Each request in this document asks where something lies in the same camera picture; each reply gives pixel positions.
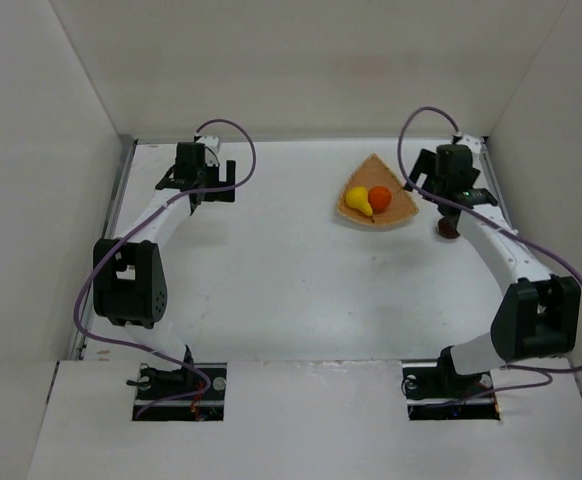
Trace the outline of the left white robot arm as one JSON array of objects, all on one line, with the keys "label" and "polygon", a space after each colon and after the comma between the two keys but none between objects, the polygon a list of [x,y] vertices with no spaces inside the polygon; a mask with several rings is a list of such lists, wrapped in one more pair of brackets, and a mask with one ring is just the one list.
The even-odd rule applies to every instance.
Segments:
[{"label": "left white robot arm", "polygon": [[[235,201],[236,162],[219,160],[220,140],[196,136],[175,149],[174,163],[155,185],[147,207],[128,229],[112,239],[100,240],[93,249],[93,264],[134,228],[155,213],[160,215],[107,261],[93,281],[95,313],[116,327],[130,331],[131,341],[164,351],[157,328],[165,316],[168,288],[162,250],[177,227],[204,202]],[[226,177],[220,177],[222,166]]]}]

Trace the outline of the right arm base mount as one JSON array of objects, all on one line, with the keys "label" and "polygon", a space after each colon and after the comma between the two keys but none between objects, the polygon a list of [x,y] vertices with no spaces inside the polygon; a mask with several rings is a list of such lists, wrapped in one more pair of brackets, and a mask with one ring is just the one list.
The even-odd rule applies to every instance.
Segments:
[{"label": "right arm base mount", "polygon": [[489,372],[442,380],[435,361],[402,364],[401,391],[412,421],[498,421],[500,413]]}]

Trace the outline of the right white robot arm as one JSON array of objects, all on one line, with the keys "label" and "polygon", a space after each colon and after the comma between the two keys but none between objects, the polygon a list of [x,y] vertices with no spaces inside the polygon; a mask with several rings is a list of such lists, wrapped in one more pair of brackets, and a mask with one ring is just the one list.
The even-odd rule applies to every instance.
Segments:
[{"label": "right white robot arm", "polygon": [[471,244],[503,294],[486,333],[444,348],[433,367],[407,370],[413,399],[463,397],[492,369],[575,346],[580,285],[555,275],[515,240],[495,196],[475,187],[479,175],[468,146],[446,144],[420,151],[405,187],[421,181],[425,199],[443,200],[442,222]]}]

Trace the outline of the fake orange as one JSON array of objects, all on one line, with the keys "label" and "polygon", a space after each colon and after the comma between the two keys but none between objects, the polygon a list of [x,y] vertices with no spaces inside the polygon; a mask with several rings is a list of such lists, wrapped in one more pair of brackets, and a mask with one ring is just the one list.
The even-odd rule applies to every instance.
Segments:
[{"label": "fake orange", "polygon": [[374,213],[382,213],[392,202],[392,192],[385,186],[374,186],[368,191],[368,201]]}]

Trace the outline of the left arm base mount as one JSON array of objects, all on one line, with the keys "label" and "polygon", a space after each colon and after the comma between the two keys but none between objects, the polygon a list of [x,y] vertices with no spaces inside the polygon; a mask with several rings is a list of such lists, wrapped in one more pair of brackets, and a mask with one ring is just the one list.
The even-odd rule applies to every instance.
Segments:
[{"label": "left arm base mount", "polygon": [[135,391],[133,421],[141,422],[212,422],[224,418],[228,365],[198,364],[210,380],[210,387],[199,375],[185,369],[159,370],[142,364],[136,379],[126,385]]}]

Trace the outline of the fake yellow pear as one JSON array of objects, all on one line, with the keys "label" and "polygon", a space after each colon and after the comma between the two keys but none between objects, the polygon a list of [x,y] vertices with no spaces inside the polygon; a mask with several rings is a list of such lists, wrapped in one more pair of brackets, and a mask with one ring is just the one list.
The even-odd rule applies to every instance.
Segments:
[{"label": "fake yellow pear", "polygon": [[345,203],[374,223],[374,210],[369,201],[369,190],[366,187],[356,186],[349,189],[345,194]]}]

